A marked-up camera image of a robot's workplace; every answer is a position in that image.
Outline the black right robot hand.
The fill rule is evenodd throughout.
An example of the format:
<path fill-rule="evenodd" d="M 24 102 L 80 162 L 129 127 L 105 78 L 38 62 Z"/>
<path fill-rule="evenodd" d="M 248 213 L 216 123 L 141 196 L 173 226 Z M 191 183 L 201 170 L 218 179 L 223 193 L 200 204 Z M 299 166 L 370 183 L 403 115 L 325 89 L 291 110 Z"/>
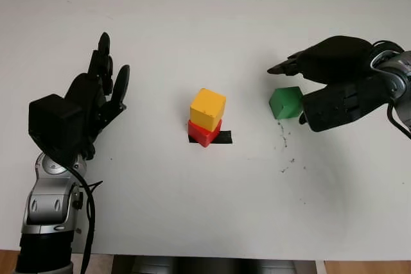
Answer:
<path fill-rule="evenodd" d="M 300 123 L 322 132 L 352 123 L 390 102 L 380 74 L 370 68 L 373 45 L 356 37 L 334 36 L 297 52 L 268 69 L 323 84 L 302 97 Z"/>

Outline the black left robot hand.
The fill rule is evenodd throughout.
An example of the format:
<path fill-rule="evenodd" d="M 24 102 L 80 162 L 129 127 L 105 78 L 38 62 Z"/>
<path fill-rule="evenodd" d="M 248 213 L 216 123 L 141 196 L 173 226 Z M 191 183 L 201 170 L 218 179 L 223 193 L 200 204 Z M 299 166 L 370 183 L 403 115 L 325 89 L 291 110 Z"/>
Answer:
<path fill-rule="evenodd" d="M 88 71 L 79 74 L 65 98 L 84 112 L 82 144 L 79 152 L 85 160 L 93 159 L 97 136 L 127 107 L 123 103 L 128 89 L 130 66 L 124 65 L 115 80 L 110 56 L 110 37 L 102 33 L 98 48 L 92 52 Z"/>

